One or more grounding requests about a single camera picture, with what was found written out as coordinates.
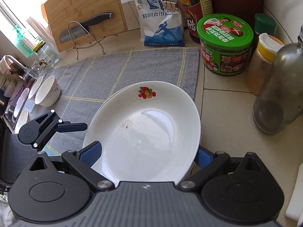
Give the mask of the chrome sink faucet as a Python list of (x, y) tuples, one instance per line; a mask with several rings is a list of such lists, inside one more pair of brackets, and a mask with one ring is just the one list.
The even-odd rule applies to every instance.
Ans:
[(22, 63), (20, 63), (17, 59), (15, 59), (11, 55), (5, 55), (6, 59), (10, 59), (13, 61), (13, 64), (11, 65), (11, 73), (6, 75), (1, 75), (9, 80), (23, 80), (28, 81), (31, 79), (31, 77), (26, 73), (28, 68), (24, 66)]

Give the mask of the white bowl pink flower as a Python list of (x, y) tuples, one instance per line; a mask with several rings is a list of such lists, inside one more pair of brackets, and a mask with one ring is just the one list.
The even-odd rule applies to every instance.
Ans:
[(40, 88), (42, 82), (43, 82), (43, 79), (44, 77), (43, 76), (40, 76), (36, 81), (35, 83), (32, 85), (30, 91), (29, 91), (29, 94), (28, 94), (28, 99), (35, 99), (35, 96), (38, 92), (38, 89)]

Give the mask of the plain white bowl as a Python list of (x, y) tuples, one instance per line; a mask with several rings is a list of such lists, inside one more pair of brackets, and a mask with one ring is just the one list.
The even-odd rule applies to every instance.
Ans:
[(49, 76), (39, 87), (35, 96), (35, 105), (51, 107), (61, 94), (61, 87), (54, 75)]

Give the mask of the white plate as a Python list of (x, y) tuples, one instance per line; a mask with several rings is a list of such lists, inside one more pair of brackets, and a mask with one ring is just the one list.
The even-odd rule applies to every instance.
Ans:
[(139, 82), (109, 98), (95, 113), (84, 145), (98, 141), (92, 169), (121, 181), (179, 183), (190, 170), (201, 137), (192, 98), (168, 82)]

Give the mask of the white plastic box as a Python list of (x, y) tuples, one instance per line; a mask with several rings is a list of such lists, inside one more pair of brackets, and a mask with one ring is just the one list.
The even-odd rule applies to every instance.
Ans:
[(286, 216), (297, 221), (297, 226), (302, 226), (302, 204), (303, 204), (303, 165), (298, 169), (295, 187), (286, 209)]

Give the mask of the dark vinegar bottle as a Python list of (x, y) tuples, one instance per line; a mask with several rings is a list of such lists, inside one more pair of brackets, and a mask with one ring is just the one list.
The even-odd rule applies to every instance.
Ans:
[(190, 37), (194, 42), (200, 43), (197, 24), (202, 17), (213, 13), (212, 0), (181, 0), (181, 4)]

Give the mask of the pink white basin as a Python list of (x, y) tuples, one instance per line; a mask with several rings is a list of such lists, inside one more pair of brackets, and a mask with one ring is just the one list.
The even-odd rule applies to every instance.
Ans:
[(16, 106), (14, 109), (14, 113), (13, 113), (14, 118), (17, 118), (19, 113), (21, 112), (24, 102), (26, 101), (26, 99), (28, 97), (28, 94), (29, 94), (29, 89), (26, 88), (26, 89), (24, 89), (24, 91), (20, 95), (19, 99), (17, 100)]

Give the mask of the glass storage jar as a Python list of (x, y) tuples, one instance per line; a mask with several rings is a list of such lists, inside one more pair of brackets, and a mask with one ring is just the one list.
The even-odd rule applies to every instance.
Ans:
[(43, 40), (34, 47), (33, 52), (48, 67), (53, 67), (60, 60), (60, 57)]

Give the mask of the clear drinking glass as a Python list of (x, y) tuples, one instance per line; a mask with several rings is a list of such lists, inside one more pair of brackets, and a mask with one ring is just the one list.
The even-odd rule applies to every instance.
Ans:
[(40, 77), (44, 77), (46, 74), (46, 70), (44, 67), (40, 65), (37, 61), (35, 61), (26, 71), (26, 73), (34, 79), (39, 79)]

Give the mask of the grey checked dish towel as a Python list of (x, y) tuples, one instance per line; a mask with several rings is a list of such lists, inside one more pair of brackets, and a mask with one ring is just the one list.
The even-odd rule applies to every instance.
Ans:
[(87, 58), (52, 68), (61, 87), (51, 106), (64, 121), (90, 124), (113, 94), (137, 82), (163, 81), (195, 96), (200, 52), (198, 48), (169, 47), (129, 51)]

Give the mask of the tall plastic cup stack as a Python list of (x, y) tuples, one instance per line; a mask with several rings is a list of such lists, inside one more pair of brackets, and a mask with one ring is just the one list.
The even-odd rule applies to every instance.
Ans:
[(58, 49), (55, 44), (55, 40), (50, 33), (48, 28), (45, 28), (39, 21), (33, 17), (28, 17), (26, 19), (27, 23), (33, 28), (33, 30), (40, 36), (40, 38), (58, 55)]

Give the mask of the bamboo cutting board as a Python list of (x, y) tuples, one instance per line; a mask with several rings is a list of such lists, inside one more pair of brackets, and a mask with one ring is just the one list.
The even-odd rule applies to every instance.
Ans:
[[(99, 39), (127, 31), (127, 23), (120, 0), (47, 0), (45, 10), (58, 52), (71, 49), (74, 45), (79, 46), (91, 42), (93, 40), (91, 36)], [(85, 34), (75, 39), (74, 42), (60, 43), (60, 33), (66, 30), (68, 25), (76, 26), (74, 21), (83, 22), (105, 12), (112, 13), (113, 18), (90, 26), (91, 35)]]

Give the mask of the green dish soap bottle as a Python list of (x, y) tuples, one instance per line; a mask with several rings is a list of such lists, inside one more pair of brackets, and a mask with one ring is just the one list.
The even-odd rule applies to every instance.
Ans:
[(26, 35), (26, 32), (23, 31), (19, 26), (15, 26), (14, 30), (17, 33), (17, 40), (22, 44), (26, 51), (32, 55), (33, 48), (35, 47), (34, 42)]

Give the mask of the green lid small jar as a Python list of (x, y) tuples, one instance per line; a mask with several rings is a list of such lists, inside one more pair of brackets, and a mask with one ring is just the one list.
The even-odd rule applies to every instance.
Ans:
[(276, 28), (275, 20), (264, 14), (264, 13), (257, 13), (255, 14), (255, 24), (254, 24), (254, 39), (252, 43), (252, 52), (255, 51), (257, 48), (257, 44), (259, 41), (259, 36), (262, 33), (267, 33), (268, 35), (274, 36)]

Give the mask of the black-handled santoku knife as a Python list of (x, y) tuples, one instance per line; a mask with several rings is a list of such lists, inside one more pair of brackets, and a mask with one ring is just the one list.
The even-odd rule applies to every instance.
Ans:
[(90, 19), (86, 19), (79, 24), (77, 22), (71, 22), (70, 25), (68, 25), (68, 28), (60, 33), (59, 42), (62, 44), (80, 38), (83, 35), (87, 35), (89, 33), (89, 27), (113, 19), (113, 17), (113, 13), (105, 12), (97, 14)]

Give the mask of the grey glass bottle red cap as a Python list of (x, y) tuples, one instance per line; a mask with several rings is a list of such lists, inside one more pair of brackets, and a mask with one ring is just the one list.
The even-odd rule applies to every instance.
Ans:
[(302, 31), (283, 46), (253, 105), (253, 118), (265, 133), (277, 134), (302, 115)]

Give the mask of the pink cloth on faucet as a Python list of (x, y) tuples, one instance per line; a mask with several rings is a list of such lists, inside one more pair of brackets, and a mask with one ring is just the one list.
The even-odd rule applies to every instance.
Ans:
[(11, 73), (11, 65), (13, 64), (13, 61), (10, 59), (6, 59), (5, 56), (0, 61), (0, 71), (1, 75), (6, 75)]

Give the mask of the white blue salt bag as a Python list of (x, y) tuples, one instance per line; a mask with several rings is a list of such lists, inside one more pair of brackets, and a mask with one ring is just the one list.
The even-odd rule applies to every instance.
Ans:
[(134, 1), (141, 41), (145, 46), (185, 46), (182, 15), (175, 3), (165, 0)]

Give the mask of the yellow lid spice jar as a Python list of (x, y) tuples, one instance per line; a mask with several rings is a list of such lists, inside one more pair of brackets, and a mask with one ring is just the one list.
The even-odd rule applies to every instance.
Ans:
[(256, 96), (268, 77), (277, 51), (284, 46), (282, 41), (267, 33), (260, 34), (258, 39), (245, 79), (247, 88)]

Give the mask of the green lid sauce tub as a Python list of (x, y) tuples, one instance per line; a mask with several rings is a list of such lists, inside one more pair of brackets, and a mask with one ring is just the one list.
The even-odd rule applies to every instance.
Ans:
[(243, 72), (252, 51), (254, 33), (244, 20), (229, 14), (210, 14), (197, 24), (201, 56), (212, 72), (232, 76)]

